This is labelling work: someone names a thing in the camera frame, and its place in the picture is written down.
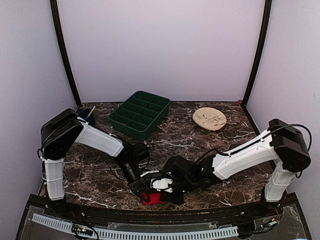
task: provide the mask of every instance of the black marble countertop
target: black marble countertop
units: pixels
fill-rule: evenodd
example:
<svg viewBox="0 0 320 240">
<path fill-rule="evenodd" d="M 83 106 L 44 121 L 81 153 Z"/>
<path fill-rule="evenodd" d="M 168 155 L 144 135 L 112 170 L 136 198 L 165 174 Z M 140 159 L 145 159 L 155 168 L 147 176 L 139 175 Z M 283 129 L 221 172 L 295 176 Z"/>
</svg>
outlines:
<svg viewBox="0 0 320 240">
<path fill-rule="evenodd" d="M 81 109 L 92 108 L 96 125 L 108 132 L 124 137 L 112 129 L 109 115 L 121 103 L 86 103 Z M 227 118 L 226 126 L 219 131 L 208 131 L 192 119 L 194 112 L 202 107 L 216 108 Z M 227 151 L 256 136 L 246 115 L 236 102 L 172 102 L 167 117 L 145 141 L 150 151 L 148 169 L 162 169 L 172 156 L 180 155 L 195 161 L 212 148 Z M 272 168 L 265 162 L 239 172 L 221 184 L 206 190 L 197 189 L 185 194 L 183 205 L 163 203 L 143 205 L 127 186 L 125 180 L 117 179 L 109 170 L 116 166 L 107 154 L 88 146 L 74 144 L 64 162 L 64 190 L 68 202 L 122 210 L 170 211 L 195 210 L 234 206 L 260 200 L 262 188 L 269 181 Z M 121 175 L 119 168 L 114 171 Z"/>
</svg>

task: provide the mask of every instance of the round plate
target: round plate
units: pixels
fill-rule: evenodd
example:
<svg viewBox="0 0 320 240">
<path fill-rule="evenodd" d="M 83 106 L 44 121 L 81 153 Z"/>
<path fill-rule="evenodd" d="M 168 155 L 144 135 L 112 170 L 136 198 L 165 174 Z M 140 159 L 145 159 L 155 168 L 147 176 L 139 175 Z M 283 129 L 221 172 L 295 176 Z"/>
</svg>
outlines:
<svg viewBox="0 0 320 240">
<path fill-rule="evenodd" d="M 210 131 L 220 130 L 227 123 L 226 116 L 221 111 L 212 107 L 199 108 L 194 112 L 192 119 L 200 127 Z"/>
</svg>

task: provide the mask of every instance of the green tray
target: green tray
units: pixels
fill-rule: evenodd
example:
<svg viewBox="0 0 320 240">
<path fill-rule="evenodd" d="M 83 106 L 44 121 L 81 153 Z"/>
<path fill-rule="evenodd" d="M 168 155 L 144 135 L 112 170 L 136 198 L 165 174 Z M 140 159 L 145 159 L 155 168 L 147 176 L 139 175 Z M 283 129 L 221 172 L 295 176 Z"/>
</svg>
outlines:
<svg viewBox="0 0 320 240">
<path fill-rule="evenodd" d="M 113 129 L 145 141 L 168 114 L 170 99 L 137 91 L 110 114 Z"/>
</svg>

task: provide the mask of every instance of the white wall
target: white wall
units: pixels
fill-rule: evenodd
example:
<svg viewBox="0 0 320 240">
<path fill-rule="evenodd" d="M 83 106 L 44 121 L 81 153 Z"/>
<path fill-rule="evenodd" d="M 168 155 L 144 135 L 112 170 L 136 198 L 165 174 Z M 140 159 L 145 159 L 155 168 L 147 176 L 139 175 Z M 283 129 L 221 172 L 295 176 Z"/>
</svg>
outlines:
<svg viewBox="0 0 320 240">
<path fill-rule="evenodd" d="M 15 239 L 30 193 L 41 183 L 41 126 L 76 104 L 49 0 L 0 1 L 0 231 Z"/>
<path fill-rule="evenodd" d="M 83 102 L 242 99 L 264 0 L 59 0 Z"/>
<path fill-rule="evenodd" d="M 272 4 L 248 110 L 260 130 L 273 118 L 310 128 L 312 163 L 289 190 L 298 196 L 312 239 L 320 239 L 320 1 Z"/>
</svg>

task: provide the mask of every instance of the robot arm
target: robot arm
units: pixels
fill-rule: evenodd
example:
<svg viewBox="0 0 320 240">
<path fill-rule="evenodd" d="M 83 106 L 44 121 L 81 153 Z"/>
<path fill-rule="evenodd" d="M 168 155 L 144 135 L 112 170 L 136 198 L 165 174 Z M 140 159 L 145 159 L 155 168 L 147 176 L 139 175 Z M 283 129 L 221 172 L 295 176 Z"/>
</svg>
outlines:
<svg viewBox="0 0 320 240">
<path fill-rule="evenodd" d="M 67 109 L 41 129 L 40 158 L 47 195 L 51 201 L 65 199 L 64 157 L 73 143 L 80 143 L 115 157 L 131 191 L 146 203 L 151 200 L 150 193 L 160 193 L 159 201 L 182 204 L 184 192 L 208 188 L 247 168 L 276 160 L 276 169 L 265 187 L 264 196 L 267 202 L 277 202 L 295 174 L 307 168 L 311 161 L 302 133 L 293 127 L 280 129 L 286 125 L 274 119 L 269 122 L 269 129 L 230 151 L 206 157 L 199 163 L 174 156 L 163 170 L 142 174 L 138 162 L 149 156 L 143 143 L 129 145 L 115 135 L 89 125 L 72 109 Z"/>
</svg>

